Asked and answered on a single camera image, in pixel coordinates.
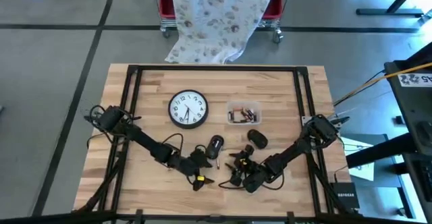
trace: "wall clock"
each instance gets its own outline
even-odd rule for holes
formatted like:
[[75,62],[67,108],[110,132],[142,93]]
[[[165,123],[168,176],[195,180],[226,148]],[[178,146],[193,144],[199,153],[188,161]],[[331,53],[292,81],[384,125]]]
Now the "wall clock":
[[201,93],[195,90],[183,90],[169,101],[168,114],[176,126],[194,129],[207,119],[209,104]]

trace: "yellow cable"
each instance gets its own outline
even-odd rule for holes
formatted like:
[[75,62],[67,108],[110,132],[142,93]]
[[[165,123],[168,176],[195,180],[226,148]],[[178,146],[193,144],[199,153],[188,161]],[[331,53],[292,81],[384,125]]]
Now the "yellow cable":
[[361,90],[361,89],[363,89],[363,88],[365,88],[365,87],[367,87],[369,85],[372,85],[372,84],[374,84],[374,83],[376,83],[376,82],[378,82],[378,81],[380,81],[382,79],[390,78],[390,77],[397,76],[397,75],[403,74],[403,73],[412,72],[412,71],[415,71],[415,70],[418,70],[418,69],[423,69],[423,68],[426,68],[426,67],[429,67],[429,66],[432,66],[432,62],[426,63],[424,65],[419,65],[419,66],[416,66],[416,67],[413,67],[413,68],[410,68],[410,69],[405,69],[405,70],[400,71],[400,72],[395,72],[395,73],[392,73],[392,74],[388,74],[386,76],[381,76],[380,78],[371,80],[371,81],[369,81],[369,82],[367,82],[367,83],[359,86],[358,88],[354,89],[353,91],[349,92],[348,94],[346,94],[345,96],[343,96],[341,99],[337,100],[336,102],[334,102],[334,105],[336,105],[339,102],[345,100],[346,98],[348,98],[349,96],[351,96],[354,93],[358,92],[359,90]]

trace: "black clock frame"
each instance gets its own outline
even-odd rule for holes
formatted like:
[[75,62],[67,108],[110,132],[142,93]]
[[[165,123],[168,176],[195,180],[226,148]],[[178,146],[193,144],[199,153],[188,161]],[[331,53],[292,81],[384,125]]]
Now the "black clock frame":
[[[201,117],[201,119],[198,120],[196,123],[192,123],[192,124],[179,123],[171,115],[171,112],[169,110],[171,103],[173,102],[174,98],[177,95],[179,95],[180,93],[183,93],[183,92],[194,92],[194,93],[197,93],[198,95],[200,95],[204,99],[204,102],[206,105],[206,111],[204,112],[204,115]],[[191,129],[197,128],[198,126],[202,125],[206,121],[207,116],[209,116],[209,103],[207,102],[207,99],[205,98],[205,96],[201,92],[198,92],[198,91],[193,90],[193,89],[181,90],[181,91],[177,92],[176,94],[174,94],[174,96],[169,101],[169,103],[168,103],[168,115],[169,115],[169,118],[171,119],[171,121],[175,124],[175,126],[182,128],[182,129],[185,129],[185,130],[191,130]]]

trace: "caster wheel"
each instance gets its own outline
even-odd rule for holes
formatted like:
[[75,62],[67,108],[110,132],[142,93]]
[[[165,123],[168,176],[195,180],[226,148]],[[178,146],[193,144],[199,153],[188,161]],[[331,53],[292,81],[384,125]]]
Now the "caster wheel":
[[284,36],[282,35],[281,30],[275,30],[273,32],[273,43],[279,44]]
[[169,30],[162,31],[162,36],[164,38],[169,38]]

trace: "sticker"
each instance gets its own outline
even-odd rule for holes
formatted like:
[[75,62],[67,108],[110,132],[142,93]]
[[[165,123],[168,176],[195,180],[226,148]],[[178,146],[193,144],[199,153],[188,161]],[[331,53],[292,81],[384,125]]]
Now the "sticker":
[[400,74],[398,78],[403,87],[432,87],[432,74]]

